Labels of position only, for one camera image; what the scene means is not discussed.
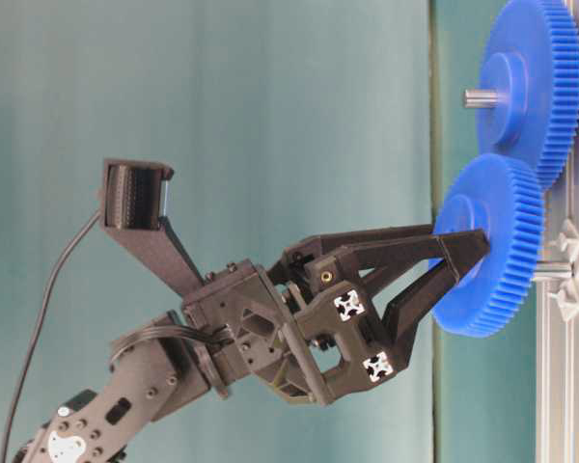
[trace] blue gear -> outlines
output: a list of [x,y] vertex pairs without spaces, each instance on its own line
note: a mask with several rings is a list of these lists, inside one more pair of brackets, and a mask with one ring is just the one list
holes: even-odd
[[561,0],[508,2],[491,29],[480,88],[499,101],[478,110],[479,152],[524,160],[550,188],[579,123],[579,32]]
[[442,204],[434,232],[474,229],[484,230],[489,254],[433,312],[444,330],[482,338],[512,319],[528,293],[538,260],[542,193],[525,162],[484,154],[461,172]]

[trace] teal wall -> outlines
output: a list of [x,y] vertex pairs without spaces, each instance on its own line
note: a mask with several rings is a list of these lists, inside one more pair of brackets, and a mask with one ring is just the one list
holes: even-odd
[[[105,156],[163,160],[203,271],[315,232],[428,222],[427,2],[0,0],[0,433],[47,273]],[[179,305],[94,230],[58,282],[14,428],[100,389],[107,343]],[[129,462],[432,460],[431,327],[368,395],[295,407],[255,379],[151,425]]]
[[[477,155],[474,88],[492,21],[505,0],[431,0],[434,204]],[[435,329],[436,461],[531,462],[535,453],[536,297],[497,335],[472,340]]]

